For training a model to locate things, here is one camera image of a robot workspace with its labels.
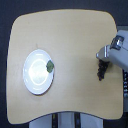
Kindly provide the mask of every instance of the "tabletop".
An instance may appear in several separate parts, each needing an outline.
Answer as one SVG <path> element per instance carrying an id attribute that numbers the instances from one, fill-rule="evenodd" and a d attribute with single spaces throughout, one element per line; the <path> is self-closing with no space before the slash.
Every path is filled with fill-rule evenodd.
<path id="1" fill-rule="evenodd" d="M 11 124 L 62 111 L 119 119 L 123 113 L 122 71 L 110 64 L 98 80 L 96 53 L 110 44 L 116 25 L 106 12 L 53 10 L 18 17 L 10 36 L 7 60 L 7 116 Z M 23 80 L 27 56 L 46 51 L 55 70 L 50 89 L 31 94 Z"/>

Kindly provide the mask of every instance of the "white plate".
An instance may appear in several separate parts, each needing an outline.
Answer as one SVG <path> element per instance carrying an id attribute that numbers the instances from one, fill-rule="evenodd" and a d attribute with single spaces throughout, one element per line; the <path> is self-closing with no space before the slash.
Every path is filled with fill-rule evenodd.
<path id="1" fill-rule="evenodd" d="M 40 49 L 31 52 L 27 57 L 23 68 L 23 79 L 31 93 L 40 95 L 50 87 L 54 69 L 51 73 L 47 71 L 46 65 L 49 60 L 51 58 L 48 53 Z"/>

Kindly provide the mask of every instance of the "table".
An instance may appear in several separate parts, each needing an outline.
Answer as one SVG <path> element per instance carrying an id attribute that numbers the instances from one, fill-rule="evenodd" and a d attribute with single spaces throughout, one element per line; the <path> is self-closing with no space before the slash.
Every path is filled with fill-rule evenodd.
<path id="1" fill-rule="evenodd" d="M 110 64 L 101 82 L 96 53 L 110 44 L 116 25 L 106 12 L 54 10 L 23 15 L 12 26 L 7 60 L 7 116 L 11 124 L 54 112 L 76 111 L 104 119 L 123 113 L 122 71 Z M 41 96 L 23 81 L 23 66 L 33 50 L 45 50 L 55 65 L 54 80 Z"/>

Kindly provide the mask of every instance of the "floor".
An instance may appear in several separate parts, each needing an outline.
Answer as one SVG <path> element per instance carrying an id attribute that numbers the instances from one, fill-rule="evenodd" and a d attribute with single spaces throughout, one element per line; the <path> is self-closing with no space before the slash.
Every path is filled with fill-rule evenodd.
<path id="1" fill-rule="evenodd" d="M 0 128 L 28 128 L 28 123 L 11 125 L 6 111 L 6 60 L 11 27 L 23 14 L 51 9 L 91 9 L 109 12 L 115 19 L 117 29 L 128 30 L 127 0 L 0 0 Z M 124 99 L 124 111 L 119 120 L 104 120 L 104 128 L 128 128 L 128 100 Z"/>

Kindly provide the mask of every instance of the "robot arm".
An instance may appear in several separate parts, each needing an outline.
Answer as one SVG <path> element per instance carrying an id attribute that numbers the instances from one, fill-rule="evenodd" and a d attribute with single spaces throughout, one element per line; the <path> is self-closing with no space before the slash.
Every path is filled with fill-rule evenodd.
<path id="1" fill-rule="evenodd" d="M 111 45 L 101 48 L 96 57 L 103 63 L 111 62 L 128 72 L 128 31 L 118 31 Z"/>

